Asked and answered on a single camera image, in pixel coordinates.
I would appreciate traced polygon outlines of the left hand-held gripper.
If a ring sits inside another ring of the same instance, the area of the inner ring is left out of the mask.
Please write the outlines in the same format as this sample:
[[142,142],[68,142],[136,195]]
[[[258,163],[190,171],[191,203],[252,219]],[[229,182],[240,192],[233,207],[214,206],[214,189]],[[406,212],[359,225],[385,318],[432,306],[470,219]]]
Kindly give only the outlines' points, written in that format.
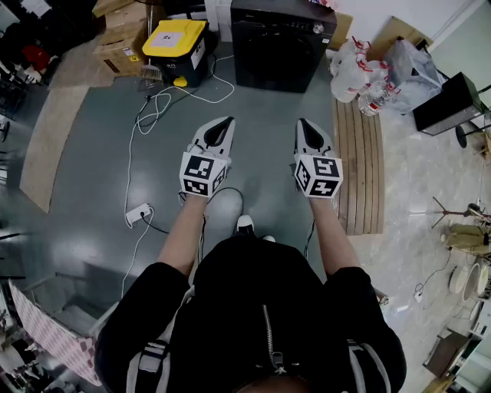
[[195,133],[180,167],[184,193],[211,198],[224,181],[231,164],[229,156],[236,127],[234,117],[219,117]]

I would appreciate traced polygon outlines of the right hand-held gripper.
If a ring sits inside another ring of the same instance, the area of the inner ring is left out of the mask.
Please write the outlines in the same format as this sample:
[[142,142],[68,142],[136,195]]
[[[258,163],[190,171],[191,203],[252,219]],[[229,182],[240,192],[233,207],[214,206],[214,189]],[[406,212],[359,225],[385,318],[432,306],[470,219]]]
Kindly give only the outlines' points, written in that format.
[[316,123],[298,119],[295,125],[293,177],[297,190],[308,198],[333,199],[343,182],[342,161],[327,154],[331,138]]

